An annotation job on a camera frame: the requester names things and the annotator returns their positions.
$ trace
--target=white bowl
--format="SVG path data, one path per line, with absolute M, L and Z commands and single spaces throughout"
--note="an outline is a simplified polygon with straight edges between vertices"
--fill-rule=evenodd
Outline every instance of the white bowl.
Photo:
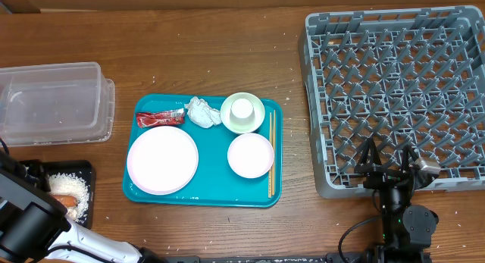
M 273 165 L 273 146 L 264 136 L 256 133 L 243 134 L 230 144 L 227 161 L 231 169 L 241 177 L 261 177 Z
M 221 120 L 224 126 L 234 133 L 251 133 L 263 124 L 263 102 L 251 93 L 234 93 L 222 103 Z
M 154 127 L 140 135 L 128 152 L 128 174 L 152 195 L 182 189 L 193 178 L 199 152 L 192 137 L 177 127 Z

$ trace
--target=teal serving tray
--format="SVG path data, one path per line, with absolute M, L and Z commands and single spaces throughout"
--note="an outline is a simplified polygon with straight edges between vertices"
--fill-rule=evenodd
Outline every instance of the teal serving tray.
M 158 112 L 183 108 L 193 95 L 147 95 L 136 104 L 136 112 Z M 199 96 L 216 109 L 221 109 L 226 97 Z M 268 174 L 256 179 L 246 179 L 234 173 L 227 162 L 229 144 L 238 136 L 229 131 L 223 124 L 209 129 L 195 125 L 188 116 L 179 127 L 187 132 L 196 142 L 199 150 L 199 166 L 192 180 L 184 188 L 170 195 L 151 195 L 140 190 L 130 179 L 127 167 L 124 169 L 123 191 L 128 199 L 134 202 L 163 203 L 175 205 L 204 205 L 224 207 L 268 208 L 273 206 L 281 196 L 283 168 L 283 111 L 273 100 L 262 99 L 266 116 L 256 133 L 269 137 L 270 112 L 276 112 L 276 158 L 274 196 L 268 198 Z M 130 144 L 148 129 L 139 128 L 133 116 Z

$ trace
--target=white cup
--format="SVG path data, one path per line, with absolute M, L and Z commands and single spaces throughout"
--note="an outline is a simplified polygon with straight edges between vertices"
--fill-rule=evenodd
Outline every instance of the white cup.
M 237 99 L 230 107 L 230 119 L 236 125 L 245 126 L 255 119 L 255 109 L 248 99 Z

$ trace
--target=wooden table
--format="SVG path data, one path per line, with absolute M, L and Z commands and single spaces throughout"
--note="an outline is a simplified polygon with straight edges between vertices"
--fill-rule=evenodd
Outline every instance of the wooden table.
M 427 5 L 409 5 L 426 7 Z M 478 4 L 485 11 L 485 4 Z M 0 67 L 97 61 L 116 84 L 107 142 L 12 149 L 19 160 L 89 160 L 98 177 L 92 229 L 159 255 L 324 255 L 376 214 L 370 199 L 323 199 L 315 191 L 306 94 L 296 46 L 305 16 L 392 5 L 0 16 Z M 252 92 L 284 111 L 283 195 L 269 209 L 139 204 L 121 190 L 133 109 L 154 92 Z M 435 262 L 483 262 L 485 192 L 417 193 L 440 216 Z M 381 239 L 379 224 L 351 233 L 345 251 Z

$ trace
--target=gray plastic crate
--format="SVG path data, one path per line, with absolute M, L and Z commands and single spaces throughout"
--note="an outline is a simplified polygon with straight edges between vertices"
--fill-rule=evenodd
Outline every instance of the gray plastic crate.
M 485 189 L 485 27 L 473 6 L 310 14 L 299 40 L 315 185 L 368 196 L 353 173 L 371 135 L 385 167 L 410 143 L 437 160 L 427 189 Z

